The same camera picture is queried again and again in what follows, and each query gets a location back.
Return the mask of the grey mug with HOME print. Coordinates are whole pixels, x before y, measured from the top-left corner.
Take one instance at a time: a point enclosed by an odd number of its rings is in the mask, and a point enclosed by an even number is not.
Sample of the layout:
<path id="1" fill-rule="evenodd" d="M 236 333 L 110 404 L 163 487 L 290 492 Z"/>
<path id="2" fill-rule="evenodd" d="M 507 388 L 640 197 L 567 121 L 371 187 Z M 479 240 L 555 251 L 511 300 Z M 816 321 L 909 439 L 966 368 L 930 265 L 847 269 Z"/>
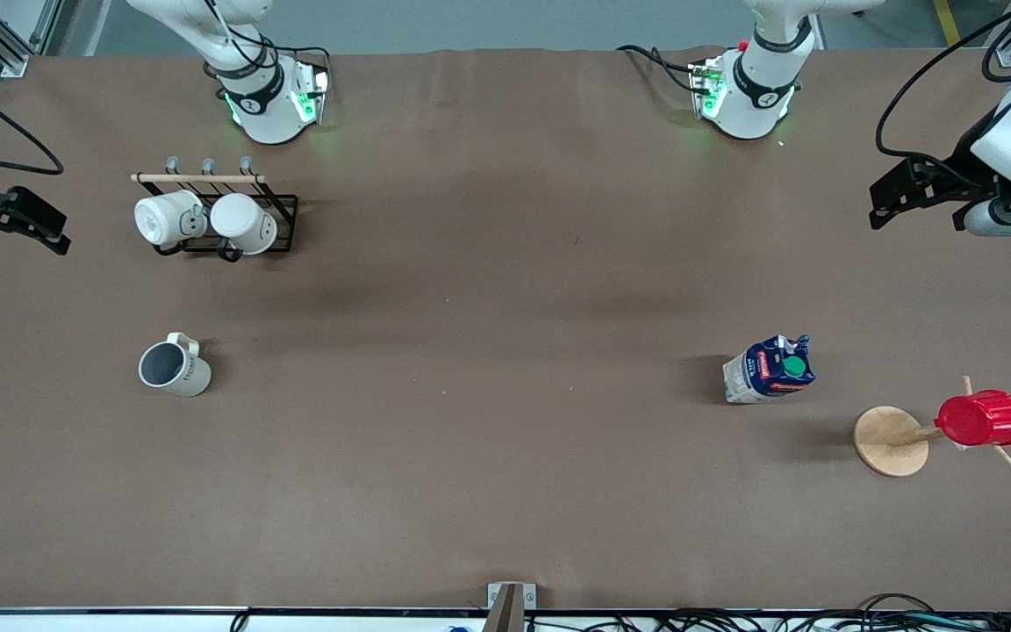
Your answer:
<path id="1" fill-rule="evenodd" d="M 148 387 L 191 399 L 212 380 L 212 367 L 201 356 L 199 341 L 181 332 L 146 348 L 137 360 L 137 377 Z"/>

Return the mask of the wooden mug tree stand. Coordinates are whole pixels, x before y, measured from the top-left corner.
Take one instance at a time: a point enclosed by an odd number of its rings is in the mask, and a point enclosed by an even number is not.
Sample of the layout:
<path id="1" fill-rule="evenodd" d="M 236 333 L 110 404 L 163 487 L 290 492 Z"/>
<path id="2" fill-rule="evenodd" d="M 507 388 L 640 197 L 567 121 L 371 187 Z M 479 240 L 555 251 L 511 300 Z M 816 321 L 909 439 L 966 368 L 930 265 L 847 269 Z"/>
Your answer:
<path id="1" fill-rule="evenodd" d="M 974 392 L 978 391 L 972 388 L 971 377 L 963 375 L 962 393 L 959 395 Z M 1007 465 L 1011 465 L 1011 455 L 1008 454 L 1007 447 L 1000 445 L 963 447 L 948 439 L 943 435 L 942 429 L 935 425 L 937 413 L 929 423 L 921 423 L 911 413 L 898 407 L 867 409 L 860 413 L 853 427 L 856 456 L 867 465 L 867 468 L 881 476 L 906 478 L 922 471 L 930 455 L 932 442 L 945 440 L 963 451 L 991 449 L 1002 457 Z"/>

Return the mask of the white mug with face print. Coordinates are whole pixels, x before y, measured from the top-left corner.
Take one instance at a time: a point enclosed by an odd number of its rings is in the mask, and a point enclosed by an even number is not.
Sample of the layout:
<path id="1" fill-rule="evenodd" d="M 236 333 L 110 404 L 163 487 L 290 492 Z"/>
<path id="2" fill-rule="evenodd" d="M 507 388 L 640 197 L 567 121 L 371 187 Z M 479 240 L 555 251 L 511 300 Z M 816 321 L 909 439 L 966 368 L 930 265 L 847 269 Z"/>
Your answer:
<path id="1" fill-rule="evenodd" d="M 248 195 L 222 196 L 210 208 L 209 217 L 219 236 L 217 255 L 226 262 L 237 262 L 244 255 L 261 255 L 276 244 L 276 220 Z"/>
<path id="2" fill-rule="evenodd" d="M 157 255 L 176 255 L 208 231 L 208 211 L 200 196 L 188 190 L 142 197 L 133 208 L 135 225 Z"/>

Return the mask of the grey metal mount bracket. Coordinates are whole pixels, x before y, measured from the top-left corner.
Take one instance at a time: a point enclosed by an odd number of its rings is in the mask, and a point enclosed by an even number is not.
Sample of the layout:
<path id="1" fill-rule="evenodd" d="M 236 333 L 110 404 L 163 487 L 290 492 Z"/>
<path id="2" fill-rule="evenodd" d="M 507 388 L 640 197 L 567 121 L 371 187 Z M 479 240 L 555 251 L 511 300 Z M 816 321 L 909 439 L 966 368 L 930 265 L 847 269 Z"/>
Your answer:
<path id="1" fill-rule="evenodd" d="M 537 608 L 537 584 L 490 583 L 486 596 L 489 612 L 482 632 L 529 632 L 528 612 Z"/>

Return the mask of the brown table cover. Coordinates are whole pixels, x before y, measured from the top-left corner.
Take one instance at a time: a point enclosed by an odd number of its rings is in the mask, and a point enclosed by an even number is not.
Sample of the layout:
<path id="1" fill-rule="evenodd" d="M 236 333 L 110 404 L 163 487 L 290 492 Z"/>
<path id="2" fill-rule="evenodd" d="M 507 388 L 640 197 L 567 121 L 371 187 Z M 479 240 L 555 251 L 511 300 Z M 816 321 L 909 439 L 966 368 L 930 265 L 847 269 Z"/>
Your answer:
<path id="1" fill-rule="evenodd" d="M 1011 609 L 1011 467 L 875 475 L 871 407 L 1011 392 L 1011 239 L 872 231 L 874 126 L 929 52 L 821 51 L 774 136 L 700 124 L 613 52 L 334 62 L 325 124 L 260 147 L 192 57 L 36 61 L 0 107 L 63 176 L 68 255 L 0 233 L 0 607 Z M 157 255 L 132 175 L 252 160 L 294 248 Z M 199 341 L 209 387 L 137 377 Z M 722 367 L 810 337 L 758 404 Z"/>

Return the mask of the blue and white milk carton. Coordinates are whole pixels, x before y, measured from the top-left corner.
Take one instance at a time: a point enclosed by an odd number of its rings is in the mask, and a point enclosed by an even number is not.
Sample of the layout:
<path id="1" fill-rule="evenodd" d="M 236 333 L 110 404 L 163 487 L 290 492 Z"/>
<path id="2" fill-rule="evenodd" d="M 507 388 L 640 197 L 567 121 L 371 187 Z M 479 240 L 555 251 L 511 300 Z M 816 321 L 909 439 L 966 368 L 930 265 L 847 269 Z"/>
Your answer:
<path id="1" fill-rule="evenodd" d="M 723 364 L 727 403 L 758 404 L 803 391 L 817 379 L 809 360 L 809 343 L 807 335 L 797 340 L 776 335 Z"/>

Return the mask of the red plastic cup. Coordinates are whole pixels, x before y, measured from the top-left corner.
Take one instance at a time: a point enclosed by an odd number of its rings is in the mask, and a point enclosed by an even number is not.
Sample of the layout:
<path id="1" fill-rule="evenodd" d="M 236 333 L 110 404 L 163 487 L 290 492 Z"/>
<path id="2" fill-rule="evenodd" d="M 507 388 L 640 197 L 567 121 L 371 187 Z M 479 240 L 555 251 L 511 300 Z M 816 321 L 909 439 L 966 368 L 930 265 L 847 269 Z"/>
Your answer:
<path id="1" fill-rule="evenodd" d="M 940 407 L 935 425 L 963 447 L 1011 445 L 1011 393 L 986 389 L 951 397 Z"/>

